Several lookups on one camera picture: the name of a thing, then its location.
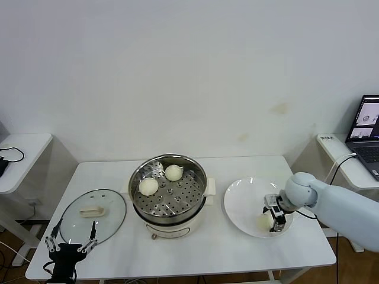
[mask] laptop keyboard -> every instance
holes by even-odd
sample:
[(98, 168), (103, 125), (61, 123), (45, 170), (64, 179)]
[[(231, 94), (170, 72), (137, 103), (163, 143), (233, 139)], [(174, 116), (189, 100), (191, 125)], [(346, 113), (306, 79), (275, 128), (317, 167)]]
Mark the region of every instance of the laptop keyboard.
[(379, 163), (379, 147), (358, 147), (354, 150), (366, 163)]

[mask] laptop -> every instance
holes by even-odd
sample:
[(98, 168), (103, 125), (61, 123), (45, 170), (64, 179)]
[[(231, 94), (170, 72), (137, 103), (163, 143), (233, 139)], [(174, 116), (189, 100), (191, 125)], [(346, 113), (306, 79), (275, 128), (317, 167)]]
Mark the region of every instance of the laptop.
[(379, 95), (364, 95), (346, 145), (366, 169), (379, 180)]

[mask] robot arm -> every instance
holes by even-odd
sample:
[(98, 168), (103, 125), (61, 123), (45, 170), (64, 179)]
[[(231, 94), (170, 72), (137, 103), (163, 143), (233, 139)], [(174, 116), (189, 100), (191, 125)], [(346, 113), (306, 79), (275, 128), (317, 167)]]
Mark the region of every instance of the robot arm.
[(296, 173), (287, 181), (279, 195), (265, 196), (275, 224), (282, 223), (273, 214), (269, 200), (276, 196), (277, 206), (284, 214), (305, 207), (325, 225), (367, 250), (379, 252), (379, 203), (340, 186), (328, 185), (308, 173)]

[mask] wooden floor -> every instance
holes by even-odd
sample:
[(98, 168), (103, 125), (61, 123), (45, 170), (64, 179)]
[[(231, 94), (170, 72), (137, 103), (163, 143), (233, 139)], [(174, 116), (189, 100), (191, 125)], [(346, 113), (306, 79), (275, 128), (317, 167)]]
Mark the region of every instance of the wooden floor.
[[(21, 247), (22, 242), (14, 237), (8, 231), (0, 233), (0, 241), (5, 242), (14, 249)], [(336, 238), (330, 238), (329, 242), (335, 251)], [(14, 257), (14, 253), (0, 244), (0, 251), (4, 253), (5, 265), (9, 266)], [(31, 259), (34, 251), (28, 255)], [(0, 264), (2, 264), (2, 256), (0, 255)], [(27, 266), (15, 269), (0, 269), (0, 283), (14, 280), (10, 283), (37, 283), (36, 281), (27, 280), (25, 276)], [(216, 283), (236, 283), (268, 280), (267, 273), (241, 273), (233, 275), (205, 275), (198, 279), (197, 276), (191, 277), (166, 277), (145, 279), (148, 284), (216, 284)], [(81, 283), (92, 284), (98, 281), (83, 281)], [(124, 283), (122, 280), (112, 280), (108, 283)], [(318, 267), (309, 270), (300, 278), (295, 280), (293, 284), (335, 284), (336, 283), (336, 265), (329, 267)], [(339, 284), (379, 284), (379, 253), (365, 251), (363, 253), (355, 253), (345, 238), (339, 239)]]

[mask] perforated steamer tray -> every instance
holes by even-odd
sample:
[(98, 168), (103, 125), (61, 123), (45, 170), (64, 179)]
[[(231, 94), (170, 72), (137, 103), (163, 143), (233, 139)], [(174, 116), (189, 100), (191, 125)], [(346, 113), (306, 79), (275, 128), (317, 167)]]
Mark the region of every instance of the perforated steamer tray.
[[(173, 182), (165, 177), (165, 169), (177, 164), (183, 176)], [(150, 196), (139, 192), (139, 183), (145, 178), (158, 181), (158, 191)], [(180, 155), (167, 154), (143, 163), (132, 175), (129, 195), (137, 213), (156, 224), (173, 224), (188, 219), (204, 205), (207, 177), (194, 160)]]

